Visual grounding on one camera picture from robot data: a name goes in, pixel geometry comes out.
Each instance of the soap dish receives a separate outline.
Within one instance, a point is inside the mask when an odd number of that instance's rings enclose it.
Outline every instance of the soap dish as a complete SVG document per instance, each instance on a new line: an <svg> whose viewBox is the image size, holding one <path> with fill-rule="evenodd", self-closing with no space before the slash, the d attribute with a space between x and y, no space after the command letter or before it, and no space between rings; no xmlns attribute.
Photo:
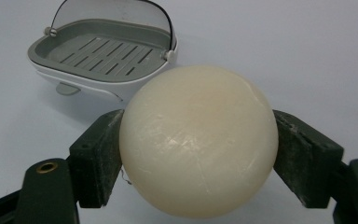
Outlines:
<svg viewBox="0 0 358 224"><path fill-rule="evenodd" d="M128 102L176 61L168 13L142 0L66 0L28 49L39 75L72 95L84 91Z"/></svg>

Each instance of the white table surface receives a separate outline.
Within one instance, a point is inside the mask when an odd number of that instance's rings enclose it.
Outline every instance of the white table surface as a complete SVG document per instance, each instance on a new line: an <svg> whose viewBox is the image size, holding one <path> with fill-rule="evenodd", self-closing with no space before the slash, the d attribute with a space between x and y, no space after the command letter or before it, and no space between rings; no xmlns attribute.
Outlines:
<svg viewBox="0 0 358 224"><path fill-rule="evenodd" d="M358 1L158 0L180 41L178 66L215 64L248 77L271 105L305 120L358 158ZM0 197L21 188L38 161L68 148L103 113L119 108L79 93L64 97L38 76L26 51L61 1L0 0ZM308 210L273 172L254 198L218 218L171 217L121 178L109 204L79 210L82 223L333 223Z"/></svg>

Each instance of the white ball surface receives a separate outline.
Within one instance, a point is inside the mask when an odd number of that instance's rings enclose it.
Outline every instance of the white ball surface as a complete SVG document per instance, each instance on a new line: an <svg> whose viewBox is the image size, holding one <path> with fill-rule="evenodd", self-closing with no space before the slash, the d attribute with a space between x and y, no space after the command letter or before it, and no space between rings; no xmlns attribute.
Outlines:
<svg viewBox="0 0 358 224"><path fill-rule="evenodd" d="M133 186L179 217L217 217L247 202L269 176L278 148L264 95L215 66L153 78L130 101L119 136Z"/></svg>

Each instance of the bolt hole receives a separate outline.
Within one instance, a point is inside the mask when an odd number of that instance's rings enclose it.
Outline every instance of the bolt hole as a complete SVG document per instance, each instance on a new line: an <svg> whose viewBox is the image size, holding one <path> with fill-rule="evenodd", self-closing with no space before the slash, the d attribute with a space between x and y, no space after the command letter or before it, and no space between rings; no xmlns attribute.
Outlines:
<svg viewBox="0 0 358 224"><path fill-rule="evenodd" d="M40 165L39 167L37 167L36 171L43 175L43 174L46 174L46 173L50 173L51 171L57 169L58 167L58 164L57 162L46 162L42 165Z"/></svg>

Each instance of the white ball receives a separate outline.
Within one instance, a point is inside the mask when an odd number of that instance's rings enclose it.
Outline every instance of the white ball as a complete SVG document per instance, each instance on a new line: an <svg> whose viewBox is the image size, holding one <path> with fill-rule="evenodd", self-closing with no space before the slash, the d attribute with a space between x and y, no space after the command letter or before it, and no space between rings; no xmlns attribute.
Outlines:
<svg viewBox="0 0 358 224"><path fill-rule="evenodd" d="M179 217L217 217L241 206L267 179L278 148L260 90L214 66L153 78L130 101L119 136L133 186Z"/></svg>

